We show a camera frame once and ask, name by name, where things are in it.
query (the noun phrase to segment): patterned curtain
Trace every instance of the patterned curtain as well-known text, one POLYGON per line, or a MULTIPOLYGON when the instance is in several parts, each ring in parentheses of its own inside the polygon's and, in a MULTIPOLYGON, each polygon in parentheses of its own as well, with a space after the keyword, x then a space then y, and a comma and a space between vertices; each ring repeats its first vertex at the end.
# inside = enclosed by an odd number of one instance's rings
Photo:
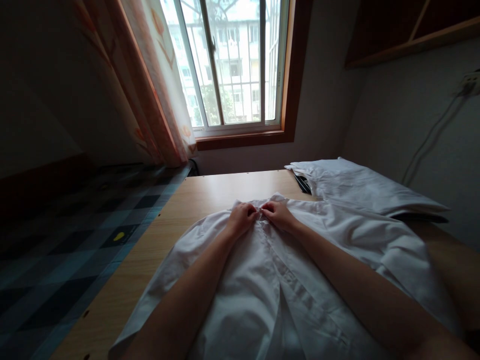
POLYGON ((94 65, 146 163, 196 155, 174 47, 158 0, 75 0, 94 65))

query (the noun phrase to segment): blue plaid fabric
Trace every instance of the blue plaid fabric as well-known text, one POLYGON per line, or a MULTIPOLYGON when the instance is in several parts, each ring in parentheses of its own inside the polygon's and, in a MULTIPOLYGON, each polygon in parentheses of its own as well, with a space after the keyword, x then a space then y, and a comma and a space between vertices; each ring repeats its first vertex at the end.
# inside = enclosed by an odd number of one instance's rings
POLYGON ((101 169, 2 235, 2 359, 52 355, 190 169, 101 169))

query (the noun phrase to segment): window sill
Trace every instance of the window sill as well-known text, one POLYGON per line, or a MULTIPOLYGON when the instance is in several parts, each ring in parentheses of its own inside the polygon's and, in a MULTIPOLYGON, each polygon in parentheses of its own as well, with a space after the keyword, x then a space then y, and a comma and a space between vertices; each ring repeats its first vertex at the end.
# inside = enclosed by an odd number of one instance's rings
POLYGON ((250 132, 236 135, 197 137, 198 151, 240 148, 255 145, 292 143, 295 132, 283 130, 250 132))

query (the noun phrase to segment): cable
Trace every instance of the cable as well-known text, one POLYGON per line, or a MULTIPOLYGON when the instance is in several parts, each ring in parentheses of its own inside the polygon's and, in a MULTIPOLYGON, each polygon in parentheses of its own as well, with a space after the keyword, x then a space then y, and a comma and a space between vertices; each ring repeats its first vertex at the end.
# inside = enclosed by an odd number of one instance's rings
POLYGON ((424 148, 424 146, 427 144, 428 140, 430 139, 430 136, 432 135, 432 133, 434 132, 434 130, 436 129, 436 127, 442 122, 442 120, 445 118, 445 116, 449 113, 450 109, 452 108, 452 106, 454 105, 455 101, 457 100, 457 98, 460 98, 462 97, 463 100, 460 102, 460 105, 458 106, 458 108, 456 109, 456 112, 455 114, 463 107, 463 105, 465 104, 465 102, 468 100, 469 98, 469 95, 470 93, 472 92, 472 90, 474 89, 475 87, 475 84, 471 83, 471 84, 467 84, 463 87, 462 91, 456 96, 453 98, 452 101, 450 101, 450 104, 448 104, 446 110, 443 112, 443 114, 438 118, 438 120, 435 122, 435 124, 433 124, 433 126, 430 128, 430 130, 428 131, 428 134, 426 135, 425 137, 425 140, 423 140, 423 142, 421 143, 420 147, 417 149, 417 151, 415 152, 415 154, 413 154, 411 160, 410 160, 410 163, 408 164, 408 166, 406 167, 406 170, 405 172, 403 173, 403 177, 401 179, 401 183, 403 185, 406 185, 406 186, 409 186, 410 183, 412 182, 413 178, 410 179, 409 183, 408 184, 405 184, 405 180, 407 178, 407 175, 410 171, 410 168, 412 167, 417 155, 420 153, 420 151, 422 151, 422 149, 424 148))

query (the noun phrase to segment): white shirt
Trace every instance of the white shirt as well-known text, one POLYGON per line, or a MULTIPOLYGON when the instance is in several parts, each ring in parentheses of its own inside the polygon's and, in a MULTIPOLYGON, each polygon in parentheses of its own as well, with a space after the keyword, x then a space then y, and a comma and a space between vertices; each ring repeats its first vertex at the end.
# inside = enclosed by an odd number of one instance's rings
POLYGON ((285 168, 304 176, 312 194, 331 203, 388 217, 405 212, 430 214, 450 210, 368 167, 341 157, 292 162, 285 168))
MULTIPOLYGON (((405 224, 323 201, 285 199, 278 193, 269 200, 284 202, 302 223, 368 264, 452 332, 462 334, 426 245, 405 224)), ((267 201, 250 202, 259 208, 267 201)), ((203 218, 178 240, 138 301, 110 350, 110 359, 123 353, 175 281, 225 228, 230 213, 224 210, 203 218)), ((365 330, 302 246, 262 215, 232 248, 189 358, 303 357, 387 359, 391 355, 365 330)))

